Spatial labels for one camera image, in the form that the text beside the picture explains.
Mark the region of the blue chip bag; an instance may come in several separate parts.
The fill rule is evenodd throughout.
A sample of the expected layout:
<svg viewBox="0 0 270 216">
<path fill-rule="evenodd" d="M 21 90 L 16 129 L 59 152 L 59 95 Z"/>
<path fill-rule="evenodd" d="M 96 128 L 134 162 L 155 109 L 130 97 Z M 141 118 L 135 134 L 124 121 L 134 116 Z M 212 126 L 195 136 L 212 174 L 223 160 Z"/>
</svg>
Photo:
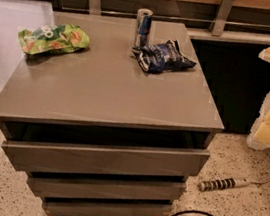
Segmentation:
<svg viewBox="0 0 270 216">
<path fill-rule="evenodd" d="M 178 72 L 196 66 L 196 62 L 181 54 L 177 40 L 167 40 L 166 43 L 133 47 L 138 65 L 148 74 L 163 72 Z"/>
</svg>

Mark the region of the green chip bag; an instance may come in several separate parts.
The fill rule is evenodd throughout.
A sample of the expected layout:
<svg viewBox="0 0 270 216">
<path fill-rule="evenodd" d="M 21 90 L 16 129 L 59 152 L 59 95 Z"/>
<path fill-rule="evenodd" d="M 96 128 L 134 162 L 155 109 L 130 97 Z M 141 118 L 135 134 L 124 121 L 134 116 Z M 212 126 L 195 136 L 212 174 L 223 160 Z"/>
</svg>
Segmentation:
<svg viewBox="0 0 270 216">
<path fill-rule="evenodd" d="M 22 51 L 29 55 L 73 53 L 89 47 L 89 36 L 77 25 L 45 25 L 18 33 Z"/>
</svg>

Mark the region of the white power strip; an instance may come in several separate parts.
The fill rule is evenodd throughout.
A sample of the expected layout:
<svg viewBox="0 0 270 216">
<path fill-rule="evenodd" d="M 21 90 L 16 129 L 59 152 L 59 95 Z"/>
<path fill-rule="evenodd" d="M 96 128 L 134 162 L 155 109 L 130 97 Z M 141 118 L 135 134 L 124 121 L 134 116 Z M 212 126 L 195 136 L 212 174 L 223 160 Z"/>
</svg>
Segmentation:
<svg viewBox="0 0 270 216">
<path fill-rule="evenodd" d="M 250 180 L 247 178 L 226 178 L 226 179 L 217 179 L 211 181 L 203 181 L 198 184 L 199 190 L 201 192 L 216 191 L 216 190 L 225 190 L 238 187 L 246 187 L 250 185 Z"/>
</svg>

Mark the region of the blue silver drink can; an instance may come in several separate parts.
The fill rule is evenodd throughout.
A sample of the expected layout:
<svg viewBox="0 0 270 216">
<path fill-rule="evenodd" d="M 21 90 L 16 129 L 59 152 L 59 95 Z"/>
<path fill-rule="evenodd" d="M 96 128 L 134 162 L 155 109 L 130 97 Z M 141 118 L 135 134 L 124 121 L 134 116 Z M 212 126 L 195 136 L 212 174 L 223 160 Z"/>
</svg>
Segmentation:
<svg viewBox="0 0 270 216">
<path fill-rule="evenodd" d="M 136 47 L 147 45 L 152 18 L 153 12 L 150 9 L 142 8 L 137 11 L 137 23 L 134 37 L 134 45 Z"/>
</svg>

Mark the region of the grey drawer cabinet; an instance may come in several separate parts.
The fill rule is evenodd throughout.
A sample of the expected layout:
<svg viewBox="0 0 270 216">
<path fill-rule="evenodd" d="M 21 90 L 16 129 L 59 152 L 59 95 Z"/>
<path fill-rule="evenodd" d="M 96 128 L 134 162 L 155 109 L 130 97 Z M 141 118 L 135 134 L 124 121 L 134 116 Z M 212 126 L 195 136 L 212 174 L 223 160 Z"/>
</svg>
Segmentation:
<svg viewBox="0 0 270 216">
<path fill-rule="evenodd" d="M 158 75 L 142 71 L 131 53 L 132 19 L 59 13 L 55 20 L 77 24 L 91 47 L 20 62 L 0 94 L 4 142 L 209 150 L 223 123 L 200 68 Z M 24 172 L 28 178 L 180 183 L 192 176 Z M 39 198 L 172 205 L 159 199 Z"/>
</svg>

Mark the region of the middle grey drawer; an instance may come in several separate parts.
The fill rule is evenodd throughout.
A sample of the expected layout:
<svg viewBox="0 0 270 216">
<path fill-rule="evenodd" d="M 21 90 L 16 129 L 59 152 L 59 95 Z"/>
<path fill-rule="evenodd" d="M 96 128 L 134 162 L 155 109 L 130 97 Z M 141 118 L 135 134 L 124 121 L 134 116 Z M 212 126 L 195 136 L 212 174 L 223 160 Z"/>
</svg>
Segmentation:
<svg viewBox="0 0 270 216">
<path fill-rule="evenodd" d="M 71 199 L 125 199 L 174 201 L 186 190 L 186 184 L 174 181 L 133 181 L 99 179 L 28 178 L 28 186 L 37 197 Z"/>
</svg>

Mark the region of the grey drawer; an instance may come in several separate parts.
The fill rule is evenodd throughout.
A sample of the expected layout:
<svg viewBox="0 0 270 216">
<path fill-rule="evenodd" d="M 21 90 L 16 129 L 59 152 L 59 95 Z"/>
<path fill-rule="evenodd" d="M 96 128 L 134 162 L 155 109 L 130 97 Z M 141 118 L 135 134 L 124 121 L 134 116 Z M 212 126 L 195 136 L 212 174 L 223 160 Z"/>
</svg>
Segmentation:
<svg viewBox="0 0 270 216">
<path fill-rule="evenodd" d="M 167 216 L 172 207 L 165 202 L 44 202 L 49 216 Z"/>
<path fill-rule="evenodd" d="M 174 181 L 133 181 L 99 179 L 28 178 L 28 186 L 37 197 L 71 199 L 125 199 L 174 201 L 186 190 L 186 184 Z"/>
<path fill-rule="evenodd" d="M 5 141 L 13 167 L 25 172 L 197 176 L 208 150 Z"/>
</svg>

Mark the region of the bottom grey drawer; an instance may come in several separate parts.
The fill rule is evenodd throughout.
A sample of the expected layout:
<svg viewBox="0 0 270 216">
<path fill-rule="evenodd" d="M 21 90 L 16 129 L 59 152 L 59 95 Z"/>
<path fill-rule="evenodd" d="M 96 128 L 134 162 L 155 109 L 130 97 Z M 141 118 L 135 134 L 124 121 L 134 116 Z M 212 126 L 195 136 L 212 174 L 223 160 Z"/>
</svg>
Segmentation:
<svg viewBox="0 0 270 216">
<path fill-rule="evenodd" d="M 167 216 L 172 207 L 165 202 L 44 202 L 49 216 Z"/>
</svg>

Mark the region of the top grey drawer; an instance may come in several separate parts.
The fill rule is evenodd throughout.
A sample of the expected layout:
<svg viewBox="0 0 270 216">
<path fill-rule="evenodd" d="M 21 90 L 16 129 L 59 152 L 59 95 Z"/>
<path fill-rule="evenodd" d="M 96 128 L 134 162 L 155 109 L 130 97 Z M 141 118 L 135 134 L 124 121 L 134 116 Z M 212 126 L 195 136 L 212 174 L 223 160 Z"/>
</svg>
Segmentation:
<svg viewBox="0 0 270 216">
<path fill-rule="evenodd" d="M 13 167 L 25 172 L 197 176 L 208 150 L 5 141 Z"/>
</svg>

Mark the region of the right metal bracket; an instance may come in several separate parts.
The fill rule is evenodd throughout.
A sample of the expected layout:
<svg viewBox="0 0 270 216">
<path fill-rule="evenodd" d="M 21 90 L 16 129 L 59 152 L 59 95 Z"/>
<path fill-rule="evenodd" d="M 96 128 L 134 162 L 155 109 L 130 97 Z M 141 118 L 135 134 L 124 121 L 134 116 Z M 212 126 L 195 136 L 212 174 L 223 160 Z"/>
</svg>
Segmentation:
<svg viewBox="0 0 270 216">
<path fill-rule="evenodd" d="M 221 36 L 225 30 L 225 23 L 229 17 L 230 10 L 235 0 L 222 0 L 219 4 L 219 9 L 217 10 L 217 15 L 215 16 L 214 21 L 211 26 L 211 34 L 213 36 Z"/>
</svg>

